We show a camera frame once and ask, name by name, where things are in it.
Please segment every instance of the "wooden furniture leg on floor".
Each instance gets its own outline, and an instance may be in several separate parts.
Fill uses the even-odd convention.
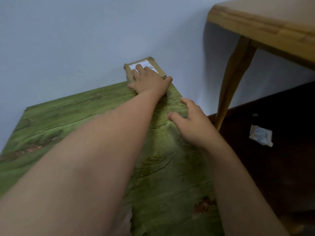
[[[257,47],[250,45],[251,39],[241,36],[238,44],[227,62],[220,91],[215,128],[219,131],[231,103],[233,95],[245,71],[250,66]]]

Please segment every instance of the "person's right hand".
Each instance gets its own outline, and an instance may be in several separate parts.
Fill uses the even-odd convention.
[[[192,145],[206,149],[210,144],[223,140],[201,108],[192,100],[181,98],[180,101],[188,108],[188,118],[182,118],[178,113],[172,112],[167,118],[175,123],[183,138]]]

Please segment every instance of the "green table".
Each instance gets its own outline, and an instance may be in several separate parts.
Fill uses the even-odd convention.
[[[156,106],[123,200],[133,207],[133,233],[223,235],[206,161],[166,118],[171,111],[185,117],[187,108],[172,84],[167,95]],[[71,131],[132,97],[123,82],[26,108],[0,155],[0,197]]]

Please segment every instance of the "wooden table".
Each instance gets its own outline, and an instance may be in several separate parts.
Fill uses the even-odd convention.
[[[71,131],[132,99],[127,85],[122,82],[26,108],[0,154],[0,197]],[[187,116],[180,97],[171,84],[167,98],[157,104],[127,187],[123,206],[133,209],[135,236],[224,234],[205,159],[166,118],[171,111]]]
[[[315,0],[231,0],[214,5],[207,21],[241,35],[223,77],[218,130],[257,48],[315,70]]]

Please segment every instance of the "white wall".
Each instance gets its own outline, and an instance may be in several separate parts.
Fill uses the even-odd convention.
[[[0,149],[27,106],[125,81],[153,56],[180,93],[216,112],[238,35],[206,24],[225,0],[0,0]],[[315,80],[258,51],[231,106]]]

